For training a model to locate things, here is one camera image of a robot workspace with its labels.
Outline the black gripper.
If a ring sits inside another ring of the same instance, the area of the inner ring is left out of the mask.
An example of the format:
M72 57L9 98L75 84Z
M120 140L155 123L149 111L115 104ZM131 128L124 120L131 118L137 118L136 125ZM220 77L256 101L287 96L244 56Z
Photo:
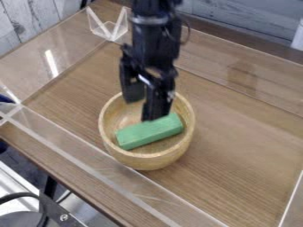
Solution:
M153 121L165 116L175 97L183 23L177 16L131 17L132 41L123 44L120 58L120 89L127 103L144 98L141 119Z

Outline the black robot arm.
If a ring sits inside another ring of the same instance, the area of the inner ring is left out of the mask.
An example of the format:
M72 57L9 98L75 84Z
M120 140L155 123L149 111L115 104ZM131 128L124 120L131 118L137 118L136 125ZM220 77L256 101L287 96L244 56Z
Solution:
M175 97L183 21L175 8L183 0L132 0L131 44L120 47L120 87L127 103L145 99L141 121L169 114Z

